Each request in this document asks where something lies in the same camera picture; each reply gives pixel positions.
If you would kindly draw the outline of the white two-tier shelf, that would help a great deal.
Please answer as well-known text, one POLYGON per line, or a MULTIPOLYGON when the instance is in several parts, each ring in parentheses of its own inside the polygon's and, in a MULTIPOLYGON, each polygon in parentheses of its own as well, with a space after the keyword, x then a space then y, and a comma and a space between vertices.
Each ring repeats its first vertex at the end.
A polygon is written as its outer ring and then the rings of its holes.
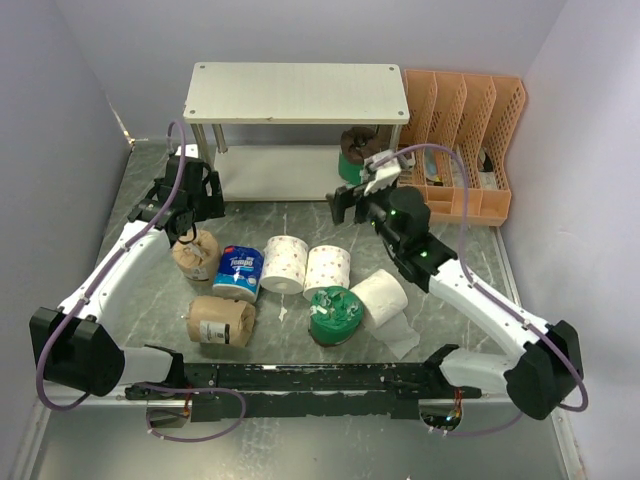
POLYGON ((225 200, 320 201, 343 183, 337 144, 229 146, 224 128, 383 126, 396 146, 409 108, 394 64, 198 62, 183 118, 225 200))

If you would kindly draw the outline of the dotted toilet roll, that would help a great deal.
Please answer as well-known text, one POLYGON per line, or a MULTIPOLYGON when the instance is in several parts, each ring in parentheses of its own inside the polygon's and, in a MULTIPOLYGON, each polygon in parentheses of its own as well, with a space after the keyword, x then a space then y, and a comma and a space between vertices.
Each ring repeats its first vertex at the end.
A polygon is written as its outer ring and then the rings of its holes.
POLYGON ((322 289, 350 286, 351 255, 333 245, 321 245, 309 251, 303 296, 310 301, 322 289))
POLYGON ((300 238, 271 237, 264 249, 260 285, 267 291, 295 295, 303 291, 308 245, 300 238))

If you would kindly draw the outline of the orange plastic file organizer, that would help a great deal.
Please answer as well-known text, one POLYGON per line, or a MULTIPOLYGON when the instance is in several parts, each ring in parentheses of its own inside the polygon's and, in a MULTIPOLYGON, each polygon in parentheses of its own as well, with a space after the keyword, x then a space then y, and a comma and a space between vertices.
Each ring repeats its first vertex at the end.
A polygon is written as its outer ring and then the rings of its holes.
POLYGON ((458 223, 467 209, 469 224, 501 226, 511 202, 505 159, 526 104, 522 80, 407 69, 404 83, 410 118, 400 146, 439 144, 462 163, 432 150, 412 153, 415 165, 398 183, 420 191, 435 222, 458 223))

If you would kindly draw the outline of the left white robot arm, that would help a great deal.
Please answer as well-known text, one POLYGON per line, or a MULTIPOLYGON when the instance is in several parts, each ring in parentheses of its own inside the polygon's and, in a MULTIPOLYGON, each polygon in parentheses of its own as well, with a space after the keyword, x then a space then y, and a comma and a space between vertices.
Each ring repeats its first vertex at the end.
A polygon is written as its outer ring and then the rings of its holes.
POLYGON ((219 174, 192 157, 169 157, 165 173, 133 207, 123 230, 82 285, 54 309, 39 308, 29 321, 36 389, 45 382, 103 397, 119 385, 151 386, 162 398, 187 385, 182 354, 158 346, 124 348, 112 333, 139 277, 195 225, 220 218, 225 205, 219 174))

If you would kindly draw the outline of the brown paper roll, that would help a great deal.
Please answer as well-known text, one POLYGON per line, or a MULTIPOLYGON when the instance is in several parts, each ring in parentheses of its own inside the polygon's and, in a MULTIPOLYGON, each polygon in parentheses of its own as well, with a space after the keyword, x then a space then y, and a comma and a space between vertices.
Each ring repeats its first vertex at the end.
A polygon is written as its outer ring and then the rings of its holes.
POLYGON ((189 305, 186 329, 195 343, 245 347, 255 319, 255 307, 244 300, 199 296, 189 305))
POLYGON ((222 250, 211 232, 197 229, 196 235, 185 235, 174 244, 172 257, 188 281, 211 285, 220 265, 222 250))

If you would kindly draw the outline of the green roll brown top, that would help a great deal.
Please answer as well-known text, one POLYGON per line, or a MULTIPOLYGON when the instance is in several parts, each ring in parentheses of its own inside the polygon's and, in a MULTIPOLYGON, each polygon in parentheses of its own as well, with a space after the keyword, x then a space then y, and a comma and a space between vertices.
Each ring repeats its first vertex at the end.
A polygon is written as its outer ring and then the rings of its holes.
POLYGON ((375 130, 356 126, 342 133, 340 148, 338 174, 348 184, 358 185, 364 161, 382 150, 382 140, 375 130))

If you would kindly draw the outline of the plain white unrolled toilet roll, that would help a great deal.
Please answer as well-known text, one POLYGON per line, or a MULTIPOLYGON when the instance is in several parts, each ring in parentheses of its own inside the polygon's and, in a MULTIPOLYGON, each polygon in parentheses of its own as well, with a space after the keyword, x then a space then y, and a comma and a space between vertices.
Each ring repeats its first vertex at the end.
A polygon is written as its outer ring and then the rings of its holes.
POLYGON ((351 288, 364 307, 364 328, 402 360, 420 342, 419 333, 408 323, 408 298, 402 285, 384 269, 351 288))

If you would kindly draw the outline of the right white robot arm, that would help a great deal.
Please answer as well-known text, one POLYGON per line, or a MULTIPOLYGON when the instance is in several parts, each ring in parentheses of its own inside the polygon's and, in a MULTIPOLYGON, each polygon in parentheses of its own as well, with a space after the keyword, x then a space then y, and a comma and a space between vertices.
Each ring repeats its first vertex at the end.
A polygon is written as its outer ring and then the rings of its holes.
POLYGON ((373 226, 406 281, 453 306, 502 349, 490 355, 456 345, 441 348, 424 374, 431 395, 443 398, 457 387, 504 393, 523 414, 544 420, 579 391, 581 402, 574 409, 586 409, 576 329, 527 312, 473 273, 460 253, 430 232, 430 210, 416 188, 392 186, 368 194, 364 186, 340 187, 327 202, 334 224, 342 224, 353 208, 355 222, 373 226))

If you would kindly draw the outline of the blue Tempo tissue pack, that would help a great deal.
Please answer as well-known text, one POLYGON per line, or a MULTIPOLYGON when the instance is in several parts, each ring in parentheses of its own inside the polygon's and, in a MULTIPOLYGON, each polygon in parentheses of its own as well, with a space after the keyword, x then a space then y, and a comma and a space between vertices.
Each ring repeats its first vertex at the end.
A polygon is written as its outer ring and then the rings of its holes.
POLYGON ((254 304, 259 294, 263 263, 263 254, 257 249, 237 245, 225 247, 212 284, 212 294, 254 304))

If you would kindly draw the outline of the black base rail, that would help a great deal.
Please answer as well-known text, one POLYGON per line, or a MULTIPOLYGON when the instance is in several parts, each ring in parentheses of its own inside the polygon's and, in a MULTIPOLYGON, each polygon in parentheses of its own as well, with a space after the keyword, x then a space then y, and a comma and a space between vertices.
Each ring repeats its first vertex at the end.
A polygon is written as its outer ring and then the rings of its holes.
POLYGON ((382 415, 418 419, 430 400, 452 401, 460 392, 430 361, 423 363, 238 364, 187 363, 178 388, 227 388, 246 402, 247 418, 382 415))

